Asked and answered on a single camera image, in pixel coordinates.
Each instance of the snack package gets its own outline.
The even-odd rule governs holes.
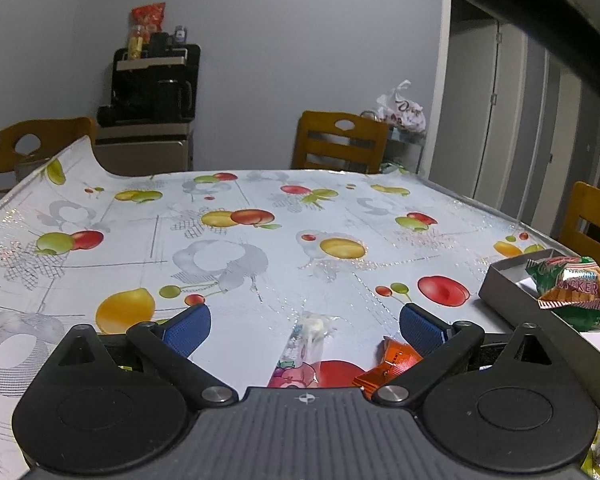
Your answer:
[[[600,267],[586,256],[529,260],[540,308],[551,309],[578,332],[600,332]]]
[[[164,5],[164,2],[162,2],[131,9],[131,16],[138,25],[142,26],[142,41],[144,43],[149,43],[151,34],[162,31]]]
[[[303,312],[291,331],[268,388],[317,388],[324,339],[338,318]]]
[[[387,384],[402,372],[422,361],[422,357],[411,345],[399,343],[390,337],[384,336],[384,356],[382,362],[368,372],[356,377],[353,386],[360,386],[365,397],[371,395],[383,384]]]

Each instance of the green snack bag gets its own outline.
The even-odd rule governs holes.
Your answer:
[[[600,267],[592,258],[529,260],[526,272],[536,283],[540,308],[552,310],[578,332],[600,332]]]
[[[581,258],[568,258],[566,256],[558,256],[542,262],[529,260],[526,263],[526,273],[534,280],[538,294],[542,296],[557,285],[558,278],[567,263],[579,263],[580,260]]]

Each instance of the door frame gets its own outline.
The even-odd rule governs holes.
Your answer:
[[[433,151],[436,148],[440,114],[442,113],[442,96],[445,93],[446,58],[449,53],[449,35],[451,28],[451,0],[442,0],[442,17],[440,19],[440,41],[438,43],[438,65],[436,66],[436,79],[433,87],[433,101],[427,125],[427,136],[422,152],[422,161],[418,174],[429,178]]]

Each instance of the wooden chair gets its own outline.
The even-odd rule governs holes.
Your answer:
[[[349,130],[341,129],[336,126],[339,121],[350,121],[353,127]],[[388,124],[354,114],[306,111],[298,122],[292,168],[336,171],[349,169],[349,166],[338,167],[336,164],[307,160],[308,155],[315,155],[362,165],[366,168],[364,173],[378,173],[388,131]],[[324,134],[350,139],[350,143],[329,142],[324,139]]]
[[[40,145],[31,153],[16,152],[18,141],[28,134],[38,138]],[[80,137],[89,136],[95,142],[98,129],[93,119],[48,119],[22,121],[0,131],[0,173],[9,173],[21,162],[35,162],[55,156]]]
[[[580,232],[580,219],[600,228],[600,189],[584,182],[573,185],[558,241],[582,256],[590,256],[600,265],[600,242]]]

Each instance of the table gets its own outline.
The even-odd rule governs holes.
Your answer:
[[[550,243],[399,171],[126,178],[78,140],[0,202],[0,479],[26,470],[11,412],[74,324],[123,332],[204,298],[191,359],[242,394],[305,311],[339,318],[322,358],[363,370],[409,300],[502,332],[477,298],[489,264]]]

